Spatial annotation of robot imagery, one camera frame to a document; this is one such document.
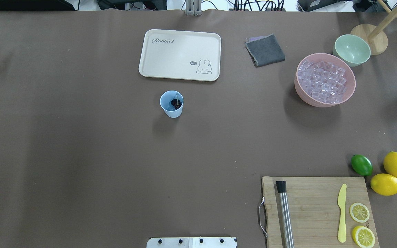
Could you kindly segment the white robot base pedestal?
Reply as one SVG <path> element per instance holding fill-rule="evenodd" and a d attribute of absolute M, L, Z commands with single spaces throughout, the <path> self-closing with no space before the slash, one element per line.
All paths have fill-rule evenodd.
<path fill-rule="evenodd" d="M 154 237 L 147 248 L 237 248 L 236 237 Z"/>

